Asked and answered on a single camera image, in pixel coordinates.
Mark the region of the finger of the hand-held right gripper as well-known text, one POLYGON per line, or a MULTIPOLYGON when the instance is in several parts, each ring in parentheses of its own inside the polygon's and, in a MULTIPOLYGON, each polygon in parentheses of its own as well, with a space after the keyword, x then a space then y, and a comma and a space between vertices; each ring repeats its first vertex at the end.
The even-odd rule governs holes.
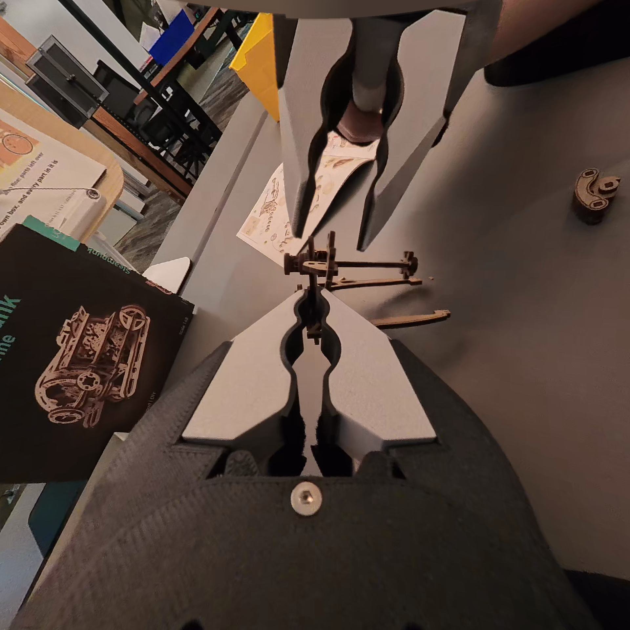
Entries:
POLYGON ((419 1, 416 10, 356 19, 370 24, 370 43, 385 36, 391 51, 383 134, 368 189, 357 249, 365 251, 398 207, 430 149, 490 52, 500 1, 419 1))
POLYGON ((304 234, 315 173, 327 142, 326 79, 347 52, 351 20, 273 15, 285 197, 294 237, 304 234))

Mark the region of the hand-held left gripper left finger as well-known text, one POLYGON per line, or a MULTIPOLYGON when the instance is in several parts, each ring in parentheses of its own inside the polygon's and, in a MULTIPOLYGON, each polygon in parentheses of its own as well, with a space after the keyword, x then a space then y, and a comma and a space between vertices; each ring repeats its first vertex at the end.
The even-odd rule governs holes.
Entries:
POLYGON ((306 290, 237 335, 182 438, 201 444, 283 444, 282 420, 297 402, 293 365, 304 350, 299 308, 306 290))

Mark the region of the wooden axle with gear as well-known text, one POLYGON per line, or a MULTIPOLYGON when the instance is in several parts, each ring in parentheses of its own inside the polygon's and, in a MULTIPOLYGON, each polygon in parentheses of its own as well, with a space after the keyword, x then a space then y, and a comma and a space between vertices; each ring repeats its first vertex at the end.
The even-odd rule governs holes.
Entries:
POLYGON ((336 260, 338 268, 378 268, 378 269, 396 269, 404 276, 409 278, 415 275, 418 270, 418 259, 413 255, 412 251, 405 251, 403 258, 396 261, 346 261, 336 260))

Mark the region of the dark wooden model assembly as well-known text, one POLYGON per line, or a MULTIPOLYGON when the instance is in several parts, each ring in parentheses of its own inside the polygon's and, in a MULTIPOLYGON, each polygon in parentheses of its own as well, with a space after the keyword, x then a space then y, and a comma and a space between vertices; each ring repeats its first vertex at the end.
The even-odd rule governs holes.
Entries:
POLYGON ((284 253, 283 269, 286 275, 298 273, 307 276, 309 285, 305 290, 305 330, 307 338, 319 345, 321 341, 321 313, 318 299, 321 290, 331 289, 333 279, 338 274, 334 231, 327 235, 326 249, 316 249, 313 236, 307 239, 307 251, 292 255, 284 253))

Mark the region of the curved wooden link part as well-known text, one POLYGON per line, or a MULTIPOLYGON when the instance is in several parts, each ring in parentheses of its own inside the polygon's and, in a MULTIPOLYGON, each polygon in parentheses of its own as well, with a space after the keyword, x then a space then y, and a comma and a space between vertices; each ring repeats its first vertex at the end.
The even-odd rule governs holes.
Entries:
POLYGON ((581 172, 573 192, 573 212, 586 225, 598 225, 608 215, 610 204, 617 195, 621 178, 603 176, 599 169, 581 172))

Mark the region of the black model kit box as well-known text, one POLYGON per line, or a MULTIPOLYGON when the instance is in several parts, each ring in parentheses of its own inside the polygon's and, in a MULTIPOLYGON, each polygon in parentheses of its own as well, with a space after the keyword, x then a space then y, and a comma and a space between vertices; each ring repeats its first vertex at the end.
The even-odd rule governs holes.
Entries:
POLYGON ((1 483, 86 479, 157 401, 193 305, 22 224, 1 241, 1 483))

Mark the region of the yellow plastic bin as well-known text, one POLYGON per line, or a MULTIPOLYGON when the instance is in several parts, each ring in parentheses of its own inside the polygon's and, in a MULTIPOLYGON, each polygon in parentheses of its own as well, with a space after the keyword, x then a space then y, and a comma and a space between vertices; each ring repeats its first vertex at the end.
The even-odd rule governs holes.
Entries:
POLYGON ((272 119, 279 122, 272 14, 259 13, 236 52, 230 69, 238 75, 272 119))

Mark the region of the flat wooden lever piece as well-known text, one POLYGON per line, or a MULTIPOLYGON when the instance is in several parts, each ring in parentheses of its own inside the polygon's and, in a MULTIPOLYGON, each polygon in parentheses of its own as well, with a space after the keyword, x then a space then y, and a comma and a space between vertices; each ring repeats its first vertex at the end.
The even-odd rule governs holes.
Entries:
POLYGON ((370 319, 369 322, 381 330, 400 329, 406 327, 426 326, 433 323, 446 321, 451 317, 449 310, 441 309, 429 314, 418 314, 413 316, 394 316, 380 319, 370 319))

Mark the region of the open instruction booklet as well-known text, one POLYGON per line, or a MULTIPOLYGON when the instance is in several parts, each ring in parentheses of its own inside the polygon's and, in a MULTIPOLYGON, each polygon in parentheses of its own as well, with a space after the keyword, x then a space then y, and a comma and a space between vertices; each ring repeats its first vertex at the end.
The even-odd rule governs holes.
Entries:
POLYGON ((336 132, 327 145, 316 170, 316 191, 301 238, 293 235, 285 198, 284 166, 273 173, 252 211, 238 232, 238 238, 280 266, 286 253, 297 255, 322 221, 346 180, 360 167, 374 161, 379 141, 367 145, 350 143, 336 132))

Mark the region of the white rounded-corner board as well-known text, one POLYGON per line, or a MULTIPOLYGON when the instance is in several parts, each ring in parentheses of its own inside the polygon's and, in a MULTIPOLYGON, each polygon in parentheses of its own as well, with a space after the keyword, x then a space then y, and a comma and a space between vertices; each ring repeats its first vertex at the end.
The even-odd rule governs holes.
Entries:
POLYGON ((147 282, 165 292, 177 294, 187 278, 192 266, 188 257, 181 257, 151 265, 142 276, 147 282))

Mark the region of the blue plastic bin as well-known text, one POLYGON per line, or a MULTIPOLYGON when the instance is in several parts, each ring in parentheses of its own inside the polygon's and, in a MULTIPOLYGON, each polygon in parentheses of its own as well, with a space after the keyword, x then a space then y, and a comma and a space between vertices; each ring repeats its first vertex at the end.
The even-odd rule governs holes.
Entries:
POLYGON ((161 66, 167 65, 193 35, 194 30, 193 23, 185 10, 180 10, 149 49, 153 60, 161 66))

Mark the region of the black textured cushion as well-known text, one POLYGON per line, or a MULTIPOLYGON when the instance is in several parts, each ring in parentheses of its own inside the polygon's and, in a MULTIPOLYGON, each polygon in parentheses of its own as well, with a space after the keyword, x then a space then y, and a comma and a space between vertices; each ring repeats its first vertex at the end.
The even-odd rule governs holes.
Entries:
POLYGON ((496 87, 539 83, 629 57, 629 2, 600 1, 484 68, 496 87))

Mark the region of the round light wooden table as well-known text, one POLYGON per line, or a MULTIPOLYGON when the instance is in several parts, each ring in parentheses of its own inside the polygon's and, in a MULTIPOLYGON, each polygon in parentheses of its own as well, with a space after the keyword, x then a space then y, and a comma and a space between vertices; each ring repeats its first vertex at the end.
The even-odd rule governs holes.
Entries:
POLYGON ((1 77, 1 109, 9 112, 19 120, 47 136, 58 140, 68 147, 88 156, 106 167, 106 173, 95 185, 96 189, 105 197, 106 206, 87 238, 87 242, 97 231, 106 214, 114 206, 123 189, 123 173, 114 155, 101 146, 99 142, 88 137, 44 108, 36 101, 22 93, 4 77, 1 77))

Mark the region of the white printed paper sheet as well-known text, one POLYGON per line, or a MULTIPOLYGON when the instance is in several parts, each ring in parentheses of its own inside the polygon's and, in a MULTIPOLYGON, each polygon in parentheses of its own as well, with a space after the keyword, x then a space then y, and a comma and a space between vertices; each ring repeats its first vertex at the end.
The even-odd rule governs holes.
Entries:
POLYGON ((28 216, 66 234, 78 197, 105 173, 104 165, 1 110, 1 239, 28 216))

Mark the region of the wooden desk with black frame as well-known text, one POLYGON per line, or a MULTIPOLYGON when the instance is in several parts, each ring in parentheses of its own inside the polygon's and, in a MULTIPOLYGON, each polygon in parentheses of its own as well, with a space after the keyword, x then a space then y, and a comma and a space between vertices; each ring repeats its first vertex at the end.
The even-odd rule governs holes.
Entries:
POLYGON ((176 79, 167 77, 153 83, 199 141, 189 137, 152 98, 104 61, 97 62, 94 77, 107 89, 108 96, 83 129, 159 190, 184 201, 222 132, 176 79))
POLYGON ((258 14, 194 4, 180 10, 185 10, 193 23, 193 35, 167 65, 161 66, 149 49, 177 14, 160 31, 143 24, 140 44, 149 57, 140 70, 156 90, 166 88, 171 94, 174 83, 200 104, 234 58, 258 14))

